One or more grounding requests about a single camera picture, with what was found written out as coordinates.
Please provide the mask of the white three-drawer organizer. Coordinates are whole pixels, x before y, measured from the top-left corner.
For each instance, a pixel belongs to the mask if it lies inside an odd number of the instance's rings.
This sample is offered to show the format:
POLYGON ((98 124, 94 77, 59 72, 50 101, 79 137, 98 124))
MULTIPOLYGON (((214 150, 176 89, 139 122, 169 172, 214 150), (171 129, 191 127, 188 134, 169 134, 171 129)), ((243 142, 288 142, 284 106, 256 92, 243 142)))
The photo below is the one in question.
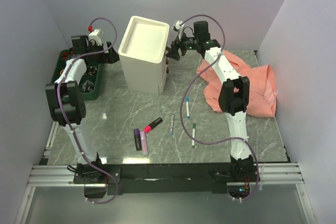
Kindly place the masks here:
POLYGON ((170 26, 167 23, 132 16, 118 54, 127 87, 132 91, 163 92, 169 61, 165 56, 170 26))

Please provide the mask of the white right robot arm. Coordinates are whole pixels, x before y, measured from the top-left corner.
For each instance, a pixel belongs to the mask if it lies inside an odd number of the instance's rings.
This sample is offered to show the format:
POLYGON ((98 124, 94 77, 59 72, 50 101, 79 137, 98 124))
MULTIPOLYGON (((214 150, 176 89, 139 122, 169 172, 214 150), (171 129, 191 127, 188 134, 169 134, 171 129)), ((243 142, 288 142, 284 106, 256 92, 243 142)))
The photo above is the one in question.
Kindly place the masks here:
POLYGON ((236 181, 242 181, 253 175, 254 159, 247 142, 246 111, 249 104, 250 81, 247 76, 241 76, 229 63, 219 42, 211 39, 208 22, 205 20, 194 23, 194 36, 188 37, 184 32, 185 25, 177 20, 173 29, 178 33, 168 50, 169 58, 179 60, 188 50, 197 51, 209 64, 201 73, 214 70, 220 80, 221 89, 218 104, 227 118, 231 151, 230 175, 236 181))

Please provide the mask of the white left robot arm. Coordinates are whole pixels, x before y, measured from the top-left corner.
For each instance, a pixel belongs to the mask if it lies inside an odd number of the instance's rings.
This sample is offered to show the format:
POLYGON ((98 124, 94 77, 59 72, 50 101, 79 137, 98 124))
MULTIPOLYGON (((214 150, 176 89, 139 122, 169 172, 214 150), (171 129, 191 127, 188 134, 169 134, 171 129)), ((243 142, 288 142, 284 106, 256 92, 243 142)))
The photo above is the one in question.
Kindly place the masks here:
POLYGON ((101 37, 101 29, 72 36, 72 46, 59 53, 51 83, 45 86, 50 116, 67 132, 76 151, 77 165, 67 168, 77 180, 91 184, 108 180, 109 176, 85 129, 83 94, 86 92, 95 100, 100 86, 100 66, 119 61, 112 43, 104 44, 101 37))

